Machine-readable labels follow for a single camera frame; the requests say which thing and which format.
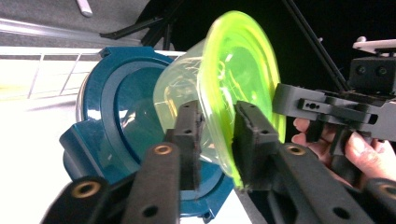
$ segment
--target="human hand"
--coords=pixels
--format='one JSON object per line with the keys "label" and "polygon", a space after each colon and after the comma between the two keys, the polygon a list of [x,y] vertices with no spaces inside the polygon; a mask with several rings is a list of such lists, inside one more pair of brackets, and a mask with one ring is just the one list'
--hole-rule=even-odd
{"label": "human hand", "polygon": [[[308,143],[306,131],[309,120],[296,119],[293,124],[300,133],[294,135],[291,142],[309,147],[330,168],[332,161],[330,147],[335,136],[335,126],[325,124],[321,138],[316,143]],[[396,181],[396,156],[389,141],[380,142],[374,139],[368,144],[360,134],[353,133],[346,142],[345,153],[346,157],[363,172],[363,179],[381,177]]]}

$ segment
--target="blue plastic lid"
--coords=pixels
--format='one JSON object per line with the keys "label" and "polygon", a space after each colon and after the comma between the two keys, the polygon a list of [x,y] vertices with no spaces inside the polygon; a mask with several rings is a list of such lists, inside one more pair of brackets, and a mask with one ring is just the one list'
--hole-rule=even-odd
{"label": "blue plastic lid", "polygon": [[[73,178],[100,175],[115,183],[140,168],[145,151],[163,140],[153,106],[158,77],[172,60],[152,48],[106,48],[78,96],[79,122],[62,137]],[[199,191],[181,191],[181,215],[214,217],[233,188],[220,168],[202,161]]]}

